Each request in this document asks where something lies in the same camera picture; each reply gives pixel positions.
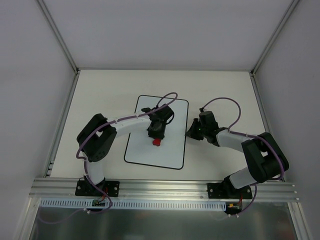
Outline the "white whiteboard black frame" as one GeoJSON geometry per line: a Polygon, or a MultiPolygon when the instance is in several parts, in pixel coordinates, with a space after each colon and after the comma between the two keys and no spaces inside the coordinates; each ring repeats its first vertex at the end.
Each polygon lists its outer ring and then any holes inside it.
{"type": "Polygon", "coordinates": [[[177,99],[169,107],[174,117],[165,128],[160,146],[153,145],[153,139],[146,130],[132,132],[125,149],[125,162],[175,170],[183,168],[189,102],[177,99]]]}

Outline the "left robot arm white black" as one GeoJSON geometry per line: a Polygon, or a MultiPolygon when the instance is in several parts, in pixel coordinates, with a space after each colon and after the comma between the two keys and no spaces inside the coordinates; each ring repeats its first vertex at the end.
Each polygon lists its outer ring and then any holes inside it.
{"type": "Polygon", "coordinates": [[[107,156],[115,138],[134,131],[147,131],[154,146],[160,146],[165,138],[166,126],[175,117],[167,105],[142,108],[140,113],[108,121],[101,113],[92,117],[76,141],[79,149],[76,158],[84,161],[84,178],[78,180],[75,195],[88,197],[116,197],[116,181],[107,181],[102,170],[102,160],[107,156]]]}

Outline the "red bone-shaped eraser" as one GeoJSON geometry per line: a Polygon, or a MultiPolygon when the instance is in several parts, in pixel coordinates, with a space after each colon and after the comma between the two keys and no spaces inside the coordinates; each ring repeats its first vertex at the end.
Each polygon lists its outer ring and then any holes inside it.
{"type": "Polygon", "coordinates": [[[162,139],[160,139],[160,138],[155,138],[155,139],[152,141],[152,144],[153,144],[154,146],[159,147],[159,146],[161,145],[161,142],[162,142],[162,139]]]}

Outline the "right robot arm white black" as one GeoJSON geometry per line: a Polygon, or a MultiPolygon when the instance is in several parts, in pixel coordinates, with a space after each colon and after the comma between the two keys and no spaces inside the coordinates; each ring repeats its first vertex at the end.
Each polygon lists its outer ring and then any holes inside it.
{"type": "Polygon", "coordinates": [[[246,135],[219,127],[211,111],[202,111],[194,118],[185,135],[244,154],[245,168],[225,177],[221,183],[207,184],[210,199],[251,199],[251,185],[282,178],[289,169],[287,158],[270,133],[246,135]]]}

